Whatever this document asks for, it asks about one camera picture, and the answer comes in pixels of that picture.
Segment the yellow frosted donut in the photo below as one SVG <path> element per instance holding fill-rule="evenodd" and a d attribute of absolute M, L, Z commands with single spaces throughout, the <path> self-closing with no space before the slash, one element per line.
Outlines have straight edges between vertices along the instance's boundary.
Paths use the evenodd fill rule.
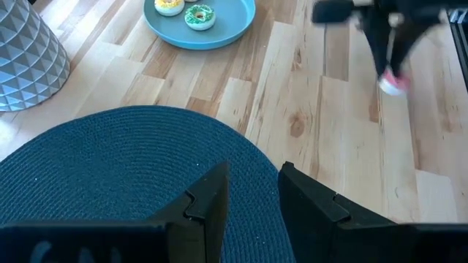
<path fill-rule="evenodd" d="M 178 15 L 184 9 L 184 0 L 155 0 L 156 11 L 164 16 Z"/>

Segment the wooden floor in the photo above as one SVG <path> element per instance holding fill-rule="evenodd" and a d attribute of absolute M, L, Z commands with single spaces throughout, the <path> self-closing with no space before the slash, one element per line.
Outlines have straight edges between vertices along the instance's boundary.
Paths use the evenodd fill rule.
<path fill-rule="evenodd" d="M 412 54 L 408 97 L 390 97 L 375 88 L 364 35 L 313 26 L 312 3 L 257 0 L 240 41 L 194 52 L 148 29 L 143 0 L 38 0 L 73 71 L 42 105 L 0 113 L 0 160 L 73 118 L 171 105 L 225 122 L 276 166 L 292 161 L 395 221 L 468 221 L 468 94 L 450 29 Z"/>

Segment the pink shoe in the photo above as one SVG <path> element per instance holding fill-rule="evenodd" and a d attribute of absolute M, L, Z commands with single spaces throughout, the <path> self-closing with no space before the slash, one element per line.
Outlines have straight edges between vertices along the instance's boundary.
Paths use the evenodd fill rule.
<path fill-rule="evenodd" d="M 386 94 L 400 96 L 410 89 L 410 80 L 407 77 L 395 77 L 391 69 L 386 69 L 379 80 L 379 87 Z"/>

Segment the green sprinkled donut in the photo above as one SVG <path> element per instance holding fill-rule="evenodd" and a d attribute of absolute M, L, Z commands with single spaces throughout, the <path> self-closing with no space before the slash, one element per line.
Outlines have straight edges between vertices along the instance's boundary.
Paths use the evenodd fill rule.
<path fill-rule="evenodd" d="M 214 10 L 206 4 L 195 4 L 185 11 L 185 22 L 188 24 L 207 23 L 213 19 Z"/>

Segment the wood knot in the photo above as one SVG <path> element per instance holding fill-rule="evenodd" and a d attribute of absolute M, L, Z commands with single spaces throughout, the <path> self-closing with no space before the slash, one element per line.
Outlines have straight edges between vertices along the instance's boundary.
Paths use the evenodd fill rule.
<path fill-rule="evenodd" d="M 306 128 L 306 117 L 301 113 L 295 113 L 290 116 L 290 134 L 294 138 L 299 138 Z"/>

